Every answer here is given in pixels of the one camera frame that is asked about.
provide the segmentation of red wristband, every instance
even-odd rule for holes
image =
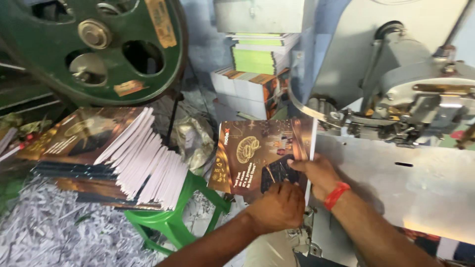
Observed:
[[[338,182],[336,184],[338,187],[335,190],[333,190],[330,194],[328,194],[328,196],[325,199],[324,204],[327,210],[332,210],[333,206],[335,206],[340,196],[342,196],[342,194],[345,191],[351,189],[351,187],[347,183]]]

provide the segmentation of sticker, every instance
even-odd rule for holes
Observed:
[[[147,9],[155,26],[158,40],[163,48],[177,45],[165,0],[145,0]]]
[[[131,93],[135,93],[135,92],[140,91],[140,90],[145,89],[145,88],[148,88],[148,87],[144,87],[143,82],[141,82],[139,80],[132,80],[132,81],[128,81],[126,83],[114,86],[114,91],[119,96],[124,96],[124,95],[128,95],[128,94],[131,94]]]

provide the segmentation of green plastic stool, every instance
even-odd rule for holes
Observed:
[[[203,193],[203,195],[216,206],[211,222],[205,232],[205,234],[208,234],[216,227],[221,212],[225,214],[229,213],[231,203],[224,201],[214,190],[209,189],[203,177],[194,175],[190,171],[188,171],[174,211],[126,210],[124,214],[143,237],[146,246],[166,255],[170,255],[173,251],[159,246],[150,240],[151,231],[148,228],[158,230],[165,235],[177,249],[195,241],[196,237],[188,231],[183,223],[182,214],[188,200],[196,190]]]

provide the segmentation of hub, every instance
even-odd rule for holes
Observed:
[[[112,33],[102,22],[86,19],[77,26],[81,40],[91,48],[104,49],[112,41]]]

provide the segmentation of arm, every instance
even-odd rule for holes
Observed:
[[[323,201],[340,178],[327,159],[321,155],[315,158],[313,162],[289,161],[289,165],[307,175],[313,195]],[[441,267],[351,190],[338,199],[332,213],[370,267]]]
[[[258,236],[299,227],[304,209],[304,194],[298,186],[288,181],[275,183],[230,222],[173,253],[157,267],[223,266]]]

